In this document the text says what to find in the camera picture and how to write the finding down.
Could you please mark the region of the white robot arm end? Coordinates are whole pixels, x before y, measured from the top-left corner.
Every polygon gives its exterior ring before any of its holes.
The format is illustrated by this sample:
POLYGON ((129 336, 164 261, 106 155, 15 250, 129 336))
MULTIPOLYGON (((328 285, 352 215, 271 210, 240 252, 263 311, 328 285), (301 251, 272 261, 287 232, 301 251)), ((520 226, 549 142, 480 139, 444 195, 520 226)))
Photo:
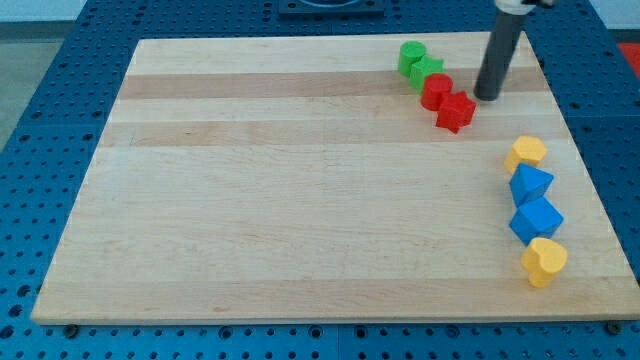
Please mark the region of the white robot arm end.
POLYGON ((558 0, 495 0, 496 7, 509 15, 524 16, 535 7, 553 8, 558 0))

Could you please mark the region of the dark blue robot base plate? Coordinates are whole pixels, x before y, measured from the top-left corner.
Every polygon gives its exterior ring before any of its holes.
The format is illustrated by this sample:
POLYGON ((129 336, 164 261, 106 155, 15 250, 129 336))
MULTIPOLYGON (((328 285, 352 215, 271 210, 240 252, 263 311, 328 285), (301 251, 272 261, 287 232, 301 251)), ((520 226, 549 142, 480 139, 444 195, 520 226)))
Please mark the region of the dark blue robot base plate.
POLYGON ((387 0, 277 0, 280 17, 381 15, 387 0))

